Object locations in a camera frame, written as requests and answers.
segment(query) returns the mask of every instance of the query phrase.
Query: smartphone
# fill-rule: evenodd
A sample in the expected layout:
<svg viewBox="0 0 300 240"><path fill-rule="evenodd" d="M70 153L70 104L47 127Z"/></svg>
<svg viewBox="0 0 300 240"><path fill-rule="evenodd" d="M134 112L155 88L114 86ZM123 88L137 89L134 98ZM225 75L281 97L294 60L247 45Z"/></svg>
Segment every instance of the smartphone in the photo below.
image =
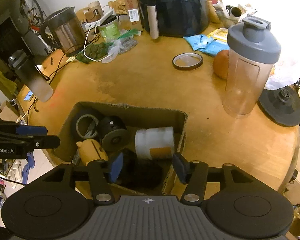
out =
<svg viewBox="0 0 300 240"><path fill-rule="evenodd" d="M24 101L30 101L33 97L33 93L31 91L29 91L29 93L26 95L25 99L23 99Z"/></svg>

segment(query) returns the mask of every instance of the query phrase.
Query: white slipper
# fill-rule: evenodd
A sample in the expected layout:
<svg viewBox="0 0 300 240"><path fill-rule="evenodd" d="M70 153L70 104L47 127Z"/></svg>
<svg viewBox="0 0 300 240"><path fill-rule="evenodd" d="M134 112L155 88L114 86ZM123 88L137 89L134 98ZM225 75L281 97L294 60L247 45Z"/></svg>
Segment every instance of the white slipper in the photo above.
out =
<svg viewBox="0 0 300 240"><path fill-rule="evenodd" d="M16 181L16 176L14 175L13 171L9 171L9 173L7 175L7 179ZM17 184L15 182L10 182L10 183L11 183L12 188L15 189Z"/></svg>
<svg viewBox="0 0 300 240"><path fill-rule="evenodd" d="M17 182L21 182L22 180L22 167L21 167L21 162L16 161L13 166L11 167L11 170L14 173L14 176L16 178Z"/></svg>

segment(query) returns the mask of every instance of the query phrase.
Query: crosshair logo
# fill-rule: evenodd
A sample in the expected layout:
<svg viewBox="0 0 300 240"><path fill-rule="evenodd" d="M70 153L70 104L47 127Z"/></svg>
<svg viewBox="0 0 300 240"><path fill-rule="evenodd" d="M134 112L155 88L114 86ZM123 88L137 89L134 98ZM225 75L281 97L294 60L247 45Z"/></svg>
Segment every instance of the crosshair logo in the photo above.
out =
<svg viewBox="0 0 300 240"><path fill-rule="evenodd" d="M151 202L153 202L154 200L153 199L151 199L151 198L146 198L145 200L144 200L144 202L146 202L146 203L148 203L148 204L150 204Z"/></svg>

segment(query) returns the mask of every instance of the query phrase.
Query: tabletop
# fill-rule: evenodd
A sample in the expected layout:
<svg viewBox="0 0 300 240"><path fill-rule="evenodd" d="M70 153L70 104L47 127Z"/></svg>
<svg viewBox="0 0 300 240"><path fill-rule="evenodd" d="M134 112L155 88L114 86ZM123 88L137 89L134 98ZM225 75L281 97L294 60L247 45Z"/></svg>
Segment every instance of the tabletop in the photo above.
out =
<svg viewBox="0 0 300 240"><path fill-rule="evenodd" d="M218 25L209 25L208 34ZM30 111L30 125L47 127L58 134L75 103L98 101L134 106L178 109L189 115L186 125L187 160L200 160L211 167L233 163L273 189L278 189L290 166L297 146L296 127L281 127L255 106L250 116L234 119L223 109L226 81L213 73L213 57L202 54L203 65L192 71L176 70L172 59L192 48L183 38L159 37L151 40L143 31L138 45L107 64L73 61L56 75L54 94L45 103L38 101ZM55 51L43 63L46 75L56 70L63 53ZM18 99L26 112L31 103ZM176 180L173 194L184 186Z"/></svg>

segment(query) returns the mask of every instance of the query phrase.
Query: water bottle lid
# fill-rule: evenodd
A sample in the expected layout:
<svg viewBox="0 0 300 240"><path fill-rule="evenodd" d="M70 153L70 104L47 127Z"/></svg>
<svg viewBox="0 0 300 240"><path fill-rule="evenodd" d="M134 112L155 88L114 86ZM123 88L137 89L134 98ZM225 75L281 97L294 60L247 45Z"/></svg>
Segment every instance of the water bottle lid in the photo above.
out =
<svg viewBox="0 0 300 240"><path fill-rule="evenodd" d="M250 60L274 64L279 60L281 45L270 32L271 23L249 16L228 30L227 43L239 55Z"/></svg>
<svg viewBox="0 0 300 240"><path fill-rule="evenodd" d="M23 50L17 50L9 57L9 66L16 69L25 58L27 58L26 53Z"/></svg>

